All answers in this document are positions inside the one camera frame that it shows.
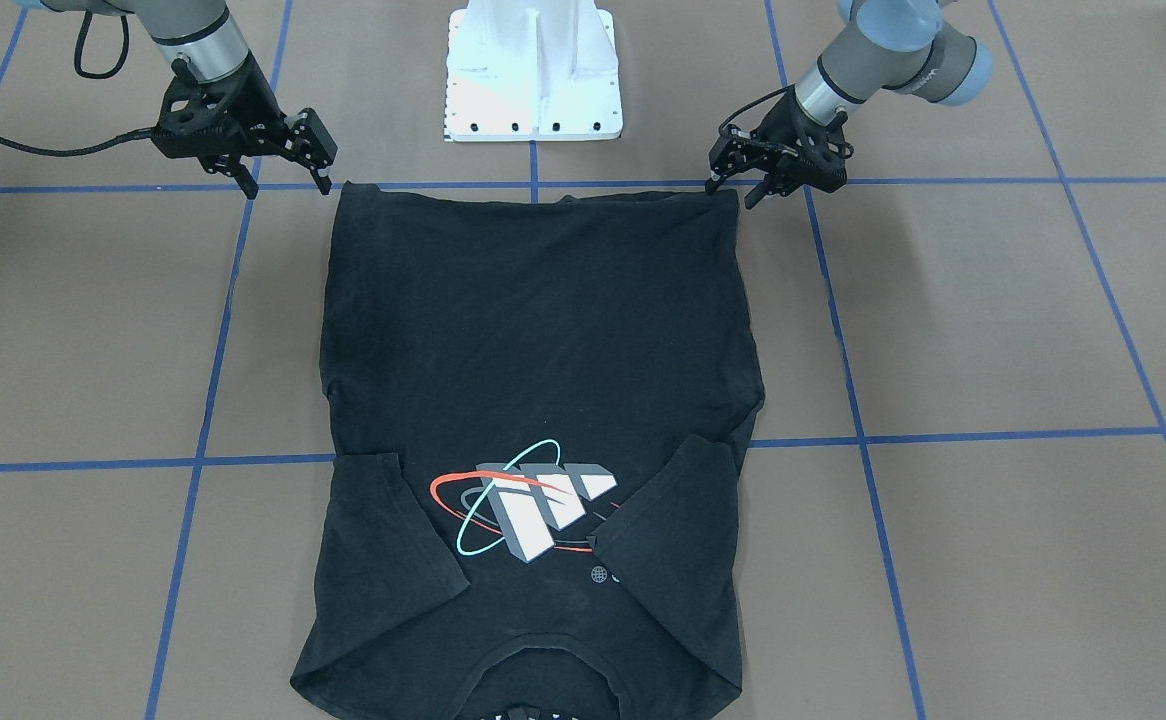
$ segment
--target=robotic arm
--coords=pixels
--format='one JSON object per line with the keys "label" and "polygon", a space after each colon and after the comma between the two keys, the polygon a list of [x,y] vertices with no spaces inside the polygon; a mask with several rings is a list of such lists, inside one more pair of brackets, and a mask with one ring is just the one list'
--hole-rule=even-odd
{"label": "robotic arm", "polygon": [[339,151],[312,109],[282,113],[225,0],[15,0],[27,8],[135,14],[175,77],[152,141],[167,158],[196,158],[206,173],[234,179],[251,200],[258,182],[243,156],[303,165],[322,195]]}
{"label": "robotic arm", "polygon": [[[744,205],[767,195],[788,196],[803,184],[835,193],[847,182],[845,120],[877,90],[961,105],[991,78],[991,55],[979,41],[943,20],[954,0],[838,0],[845,29],[801,79],[744,106],[719,127],[705,183],[715,193],[725,179],[765,170]],[[744,110],[780,95],[752,132],[730,124]]]}

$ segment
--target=black t-shirt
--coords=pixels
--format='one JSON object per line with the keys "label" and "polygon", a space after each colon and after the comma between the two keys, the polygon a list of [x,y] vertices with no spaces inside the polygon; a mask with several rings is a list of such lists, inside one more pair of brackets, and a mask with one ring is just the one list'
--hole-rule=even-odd
{"label": "black t-shirt", "polygon": [[297,692],[345,720],[700,720],[738,697],[737,482],[763,385],[737,219],[731,191],[344,187]]}

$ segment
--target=teal orbit line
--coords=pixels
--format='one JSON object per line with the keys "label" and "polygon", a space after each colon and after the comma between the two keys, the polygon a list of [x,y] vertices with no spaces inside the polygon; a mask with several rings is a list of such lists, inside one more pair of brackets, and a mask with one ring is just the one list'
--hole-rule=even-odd
{"label": "teal orbit line", "polygon": [[[541,439],[541,441],[538,441],[533,446],[525,448],[525,450],[520,450],[520,454],[518,454],[512,460],[507,461],[507,464],[504,466],[504,470],[507,471],[513,469],[513,466],[517,464],[517,462],[522,461],[525,456],[529,455],[534,450],[538,450],[539,447],[543,447],[546,445],[556,446],[556,464],[561,464],[561,443],[556,442],[555,439],[547,438],[547,439]],[[459,555],[464,557],[480,555],[483,552],[489,552],[496,547],[499,547],[499,543],[505,541],[505,539],[507,539],[506,537],[500,537],[499,539],[496,539],[496,541],[487,544],[486,547],[482,547],[482,550],[463,550],[463,534],[468,532],[468,525],[472,524],[472,518],[477,513],[478,506],[482,506],[482,502],[486,501],[486,497],[490,496],[490,491],[492,491],[492,489],[496,489],[496,484],[493,483],[487,484],[486,489],[483,489],[482,495],[477,496],[477,501],[473,502],[472,506],[468,510],[468,516],[465,516],[465,518],[463,519],[463,524],[459,525],[459,536],[454,538],[454,550],[458,550]]]}

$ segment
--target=graphic print on shirt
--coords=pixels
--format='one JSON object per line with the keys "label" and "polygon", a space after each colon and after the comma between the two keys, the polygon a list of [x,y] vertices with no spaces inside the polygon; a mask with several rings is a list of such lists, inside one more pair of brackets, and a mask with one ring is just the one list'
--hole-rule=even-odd
{"label": "graphic print on shirt", "polygon": [[[546,446],[556,448],[555,462],[518,464],[525,456]],[[441,487],[473,482],[473,480],[480,480],[482,483],[468,488],[461,495],[466,512],[441,499]],[[437,505],[463,520],[459,525],[459,536],[454,541],[459,555],[480,555],[506,541],[507,550],[520,561],[528,564],[552,548],[591,552],[586,541],[557,541],[552,537],[552,531],[570,527],[578,518],[586,515],[583,508],[584,499],[598,499],[616,487],[618,480],[614,478],[614,474],[600,464],[566,462],[562,466],[561,443],[555,439],[543,439],[525,448],[511,461],[482,462],[472,471],[441,475],[431,481],[429,489],[431,499]],[[482,505],[486,502],[493,509],[494,518],[482,515]],[[499,539],[479,550],[465,548],[464,537],[472,525],[486,529],[490,533],[499,536]]]}

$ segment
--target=blue tape grid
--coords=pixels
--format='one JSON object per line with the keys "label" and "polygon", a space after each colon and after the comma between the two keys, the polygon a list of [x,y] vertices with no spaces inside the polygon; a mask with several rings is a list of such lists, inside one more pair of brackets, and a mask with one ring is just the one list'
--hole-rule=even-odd
{"label": "blue tape grid", "polygon": [[[902,599],[900,597],[897,576],[894,573],[893,559],[888,546],[888,532],[886,532],[884,513],[880,508],[879,496],[876,491],[874,469],[871,464],[871,454],[868,448],[874,445],[908,445],[908,443],[951,443],[951,442],[1012,442],[1028,441],[1028,439],[1060,439],[1060,438],[1101,438],[1101,436],[1161,436],[1166,447],[1166,421],[1156,392],[1151,387],[1142,357],[1133,342],[1132,334],[1128,329],[1126,322],[1118,306],[1114,288],[1108,281],[1103,263],[1101,263],[1098,250],[1095,249],[1086,217],[1077,204],[1075,193],[1072,187],[1075,184],[1166,184],[1166,177],[1069,177],[1063,169],[1062,161],[1059,160],[1053,138],[1037,106],[1035,97],[1031,92],[1027,78],[1023,72],[1018,55],[1014,51],[1007,29],[1003,22],[998,6],[995,0],[986,0],[986,5],[993,14],[993,20],[1002,36],[1004,46],[1007,48],[1009,57],[1012,61],[1019,85],[1026,96],[1032,114],[1037,119],[1037,127],[1041,132],[1046,147],[1048,147],[1051,160],[1058,169],[1056,177],[990,177],[990,179],[851,179],[852,184],[1062,184],[1067,193],[1069,205],[1072,205],[1073,217],[1077,222],[1086,250],[1089,251],[1095,272],[1098,274],[1101,286],[1108,299],[1114,320],[1121,329],[1122,337],[1126,342],[1128,351],[1136,372],[1139,375],[1142,386],[1147,397],[1149,405],[1156,415],[1156,427],[1126,427],[1126,428],[1080,428],[1080,429],[1005,429],[1004,432],[979,432],[979,433],[925,433],[906,434],[906,436],[869,436],[863,429],[862,415],[858,406],[857,394],[854,392],[854,373],[851,361],[845,347],[844,334],[840,327],[840,314],[836,310],[835,289],[833,287],[831,274],[827,267],[824,246],[819,228],[817,209],[810,190],[806,188],[806,204],[810,215],[813,237],[819,256],[820,270],[824,275],[827,302],[829,302],[829,314],[835,331],[836,340],[842,351],[842,363],[845,376],[845,387],[849,405],[854,417],[854,436],[813,436],[813,438],[775,438],[756,439],[752,447],[756,448],[781,448],[781,447],[834,447],[849,446],[858,447],[863,463],[863,473],[868,482],[868,495],[872,502],[874,512],[877,537],[881,546],[881,555],[885,565],[886,580],[888,580],[891,601],[894,603],[900,643],[902,643],[904,660],[906,660],[908,678],[912,687],[913,702],[915,704],[916,719],[925,720],[926,711],[920,678],[916,673],[916,664],[913,660],[911,641],[907,630],[906,614],[902,610]],[[779,39],[778,25],[774,18],[774,6],[771,0],[763,0],[765,6],[767,25],[770,25],[770,40],[774,49],[775,63],[778,65],[780,82],[787,85],[788,78],[784,67],[784,50]],[[19,40],[24,28],[27,11],[21,11],[16,19],[15,27],[10,34],[6,53],[0,67],[0,88],[6,76],[10,60],[16,50]],[[289,35],[292,16],[292,0],[286,1],[285,13],[281,20],[280,37],[278,37],[278,54],[272,65],[271,82],[275,88],[280,77],[281,65],[285,54],[287,35]],[[259,160],[255,160],[254,173],[260,169]],[[538,144],[529,146],[529,179],[528,181],[510,182],[483,182],[483,181],[438,181],[438,182],[381,182],[381,187],[391,190],[447,190],[447,188],[510,188],[511,190],[528,190],[531,200],[538,202],[538,193],[541,188],[630,188],[630,187],[698,187],[701,179],[621,179],[621,181],[541,181],[539,179]],[[747,186],[751,182],[736,179],[730,184]],[[276,191],[309,191],[308,183],[260,183],[264,193]],[[117,186],[10,186],[0,187],[0,195],[10,193],[237,193],[236,184],[231,183],[203,183],[203,184],[117,184]],[[187,543],[190,539],[191,523],[194,523],[196,496],[198,496],[201,475],[209,466],[229,464],[303,464],[304,462],[331,462],[330,454],[298,454],[298,455],[253,455],[253,456],[209,456],[208,439],[213,419],[215,401],[218,393],[218,380],[222,377],[223,356],[226,354],[227,334],[231,326],[231,305],[236,292],[236,279],[239,277],[241,258],[245,250],[246,238],[250,233],[250,218],[253,215],[253,201],[246,201],[243,211],[239,236],[237,236],[236,254],[232,260],[231,278],[229,281],[227,296],[223,306],[222,323],[219,324],[219,336],[215,354],[215,363],[209,379],[208,399],[205,400],[205,413],[202,429],[198,436],[198,447],[192,457],[164,457],[164,459],[131,459],[131,460],[85,460],[85,461],[58,461],[58,462],[0,462],[0,473],[12,471],[83,471],[83,470],[113,470],[113,469],[141,469],[141,468],[189,468],[191,478],[187,488],[187,502],[184,516],[180,529],[180,545],[176,551],[175,566],[173,566],[170,589],[168,589],[167,607],[162,621],[161,638],[159,638],[157,657],[153,665],[152,685],[149,687],[147,712],[145,720],[154,720],[157,714],[159,693],[164,674],[164,664],[170,646],[170,635],[173,632],[173,618],[180,600],[180,586],[182,571],[187,560]]]}

